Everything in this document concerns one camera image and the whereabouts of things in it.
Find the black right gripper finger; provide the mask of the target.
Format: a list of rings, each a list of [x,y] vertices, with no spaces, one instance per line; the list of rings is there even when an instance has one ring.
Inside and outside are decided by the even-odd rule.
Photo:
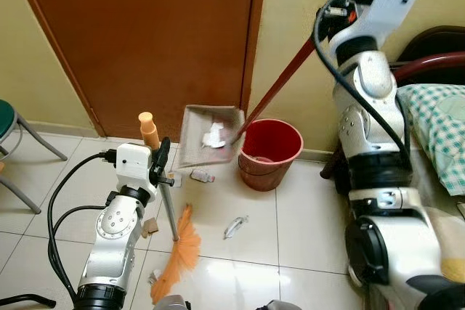
[[[348,4],[342,7],[328,6],[322,11],[320,38],[332,38],[339,31],[352,25],[358,18],[355,4]]]

